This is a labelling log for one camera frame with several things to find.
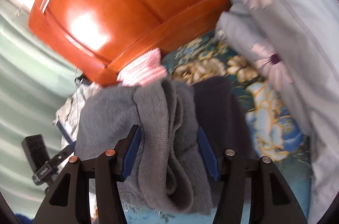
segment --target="gray fleece fabric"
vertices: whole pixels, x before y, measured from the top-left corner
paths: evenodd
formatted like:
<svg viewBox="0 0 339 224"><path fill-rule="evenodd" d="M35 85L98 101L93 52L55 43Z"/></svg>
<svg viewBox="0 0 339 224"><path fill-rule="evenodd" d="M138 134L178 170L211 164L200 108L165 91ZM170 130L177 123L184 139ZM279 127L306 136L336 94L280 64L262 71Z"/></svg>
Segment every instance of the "gray fleece fabric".
<svg viewBox="0 0 339 224"><path fill-rule="evenodd" d="M168 78L144 87L108 87L82 112L75 155L96 158L126 138L131 127L143 137L131 175L118 182L123 203L169 213L204 213L211 189L198 151L194 91ZM95 193L94 180L89 183Z"/></svg>

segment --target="metal screw head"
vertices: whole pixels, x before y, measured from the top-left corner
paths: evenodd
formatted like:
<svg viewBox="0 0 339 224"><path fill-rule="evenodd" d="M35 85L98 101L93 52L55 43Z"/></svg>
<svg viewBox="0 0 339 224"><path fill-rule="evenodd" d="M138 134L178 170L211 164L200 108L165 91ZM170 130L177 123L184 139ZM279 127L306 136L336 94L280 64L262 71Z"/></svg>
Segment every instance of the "metal screw head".
<svg viewBox="0 0 339 224"><path fill-rule="evenodd" d="M74 164L77 160L78 160L78 157L77 157L77 156L72 156L72 157L69 158L68 161L69 161L70 163Z"/></svg>
<svg viewBox="0 0 339 224"><path fill-rule="evenodd" d="M105 152L106 156L113 156L115 154L115 150L114 149L108 149Z"/></svg>
<svg viewBox="0 0 339 224"><path fill-rule="evenodd" d="M228 156L233 156L233 155L235 154L235 151L232 150L232 149L227 149L227 150L225 151L225 153L226 153L226 155L228 155Z"/></svg>
<svg viewBox="0 0 339 224"><path fill-rule="evenodd" d="M271 162L271 158L269 158L268 156L263 156L262 157L262 161L266 164L270 163Z"/></svg>

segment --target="teal patterned blanket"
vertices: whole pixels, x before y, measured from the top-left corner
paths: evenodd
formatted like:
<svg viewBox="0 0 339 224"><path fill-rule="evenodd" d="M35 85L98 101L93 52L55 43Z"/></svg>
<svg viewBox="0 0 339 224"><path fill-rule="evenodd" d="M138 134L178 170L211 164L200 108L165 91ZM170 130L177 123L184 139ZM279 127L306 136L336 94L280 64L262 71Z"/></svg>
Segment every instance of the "teal patterned blanket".
<svg viewBox="0 0 339 224"><path fill-rule="evenodd" d="M279 94L245 58L210 32L180 47L162 60L174 80L193 84L212 76L228 76L233 92L246 109L253 146L259 156L271 157L308 215L311 187L309 139L304 136L288 112ZM206 224L211 215L172 215L123 205L128 223ZM250 207L245 205L244 214Z"/></svg>

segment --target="floral pillow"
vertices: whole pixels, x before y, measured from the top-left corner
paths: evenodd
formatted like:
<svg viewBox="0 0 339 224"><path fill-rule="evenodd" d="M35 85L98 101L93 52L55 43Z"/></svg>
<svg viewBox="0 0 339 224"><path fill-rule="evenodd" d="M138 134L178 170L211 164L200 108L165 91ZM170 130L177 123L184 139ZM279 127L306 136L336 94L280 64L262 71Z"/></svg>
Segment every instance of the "floral pillow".
<svg viewBox="0 0 339 224"><path fill-rule="evenodd" d="M240 55L243 55L260 74L268 79L298 122L301 131L309 135L311 124L303 100L297 93L289 71L272 43L259 31L248 25L249 18L230 9L224 12L217 23L218 39L222 40Z"/></svg>
<svg viewBox="0 0 339 224"><path fill-rule="evenodd" d="M316 223L339 191L339 1L232 1L243 5L241 14L247 12L269 39L304 104L314 171L308 221Z"/></svg>

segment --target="green curtain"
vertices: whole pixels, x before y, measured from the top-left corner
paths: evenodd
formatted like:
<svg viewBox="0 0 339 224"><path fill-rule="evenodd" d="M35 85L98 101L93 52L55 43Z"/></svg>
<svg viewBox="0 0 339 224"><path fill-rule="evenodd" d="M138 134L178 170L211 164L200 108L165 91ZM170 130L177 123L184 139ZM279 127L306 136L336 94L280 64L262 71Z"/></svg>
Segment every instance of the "green curtain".
<svg viewBox="0 0 339 224"><path fill-rule="evenodd" d="M28 13L0 0L0 190L15 213L34 217L45 186L36 186L21 147L42 134L50 156L60 151L55 111L75 90L76 69L33 36Z"/></svg>

